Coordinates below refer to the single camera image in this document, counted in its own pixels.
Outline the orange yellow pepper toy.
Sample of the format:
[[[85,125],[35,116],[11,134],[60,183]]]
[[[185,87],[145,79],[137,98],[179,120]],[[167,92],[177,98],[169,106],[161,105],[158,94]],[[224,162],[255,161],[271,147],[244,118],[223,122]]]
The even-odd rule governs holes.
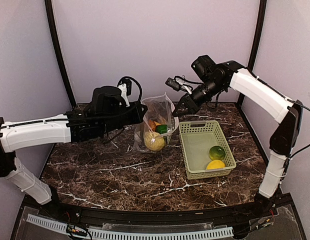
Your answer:
[[[161,123],[159,122],[156,122],[156,121],[153,121],[153,120],[148,120],[148,124],[149,124],[149,127],[152,131],[155,131],[156,130],[156,127],[161,125]]]

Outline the clear dotted zip top bag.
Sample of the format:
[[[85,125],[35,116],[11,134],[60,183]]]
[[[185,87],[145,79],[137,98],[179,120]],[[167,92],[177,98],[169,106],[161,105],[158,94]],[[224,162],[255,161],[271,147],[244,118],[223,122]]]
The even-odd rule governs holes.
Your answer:
[[[179,119],[172,115],[175,105],[167,94],[145,98],[141,104],[148,109],[135,128],[133,150],[159,152],[169,144],[178,129]]]

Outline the bok choy toy green white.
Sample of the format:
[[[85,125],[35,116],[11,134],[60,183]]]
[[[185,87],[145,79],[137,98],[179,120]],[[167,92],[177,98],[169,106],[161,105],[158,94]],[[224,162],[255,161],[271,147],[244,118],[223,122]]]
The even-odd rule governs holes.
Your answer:
[[[157,125],[155,131],[159,134],[166,134],[168,132],[166,124]]]

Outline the beige wrinkled round food toy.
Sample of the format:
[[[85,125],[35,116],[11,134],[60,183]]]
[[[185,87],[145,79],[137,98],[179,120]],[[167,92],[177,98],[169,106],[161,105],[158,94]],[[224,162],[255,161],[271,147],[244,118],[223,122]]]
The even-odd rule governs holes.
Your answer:
[[[143,135],[144,145],[147,149],[157,152],[165,147],[165,139],[157,132],[146,131]]]

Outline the pale green plastic basket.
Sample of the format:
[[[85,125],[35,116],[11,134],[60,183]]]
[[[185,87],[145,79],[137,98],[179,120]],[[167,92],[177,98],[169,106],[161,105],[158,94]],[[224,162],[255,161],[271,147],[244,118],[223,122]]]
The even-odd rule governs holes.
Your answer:
[[[217,121],[181,121],[179,138],[189,180],[226,176],[237,167],[226,137]],[[225,157],[221,160],[225,167],[207,169],[209,163],[212,162],[209,151],[215,146],[225,151]]]

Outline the light green round food toy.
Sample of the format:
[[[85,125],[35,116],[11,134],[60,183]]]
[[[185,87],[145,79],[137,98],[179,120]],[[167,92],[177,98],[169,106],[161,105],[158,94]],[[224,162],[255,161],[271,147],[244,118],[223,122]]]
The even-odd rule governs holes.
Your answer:
[[[218,146],[218,145],[211,147],[209,150],[209,157],[212,161],[213,160],[224,160],[225,155],[226,155],[225,150],[221,146]]]

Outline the yellow lemon toy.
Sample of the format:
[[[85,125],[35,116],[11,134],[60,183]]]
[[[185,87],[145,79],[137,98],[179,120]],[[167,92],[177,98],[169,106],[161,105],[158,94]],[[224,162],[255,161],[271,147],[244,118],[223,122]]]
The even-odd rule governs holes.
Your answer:
[[[225,163],[222,160],[212,160],[206,167],[207,170],[221,169],[225,167]]]

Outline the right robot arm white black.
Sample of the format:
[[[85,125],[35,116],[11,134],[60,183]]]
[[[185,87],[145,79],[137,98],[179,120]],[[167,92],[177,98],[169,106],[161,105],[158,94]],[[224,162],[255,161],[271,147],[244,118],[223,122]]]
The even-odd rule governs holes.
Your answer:
[[[208,55],[202,55],[191,67],[202,83],[179,100],[174,117],[194,114],[202,104],[232,88],[262,107],[278,123],[269,140],[270,158],[263,181],[249,209],[253,216],[260,217],[272,207],[273,197],[292,159],[301,125],[302,103],[281,94],[234,60],[215,63]]]

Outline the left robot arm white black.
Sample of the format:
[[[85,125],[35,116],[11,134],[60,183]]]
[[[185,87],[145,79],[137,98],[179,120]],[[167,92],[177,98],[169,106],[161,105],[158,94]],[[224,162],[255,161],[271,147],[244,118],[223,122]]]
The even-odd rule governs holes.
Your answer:
[[[8,122],[0,117],[0,178],[15,184],[30,195],[54,218],[65,214],[58,195],[39,180],[19,160],[19,149],[55,143],[78,143],[103,138],[127,125],[139,124],[147,111],[140,100],[128,101],[125,84],[94,89],[91,102],[57,116],[22,122]]]

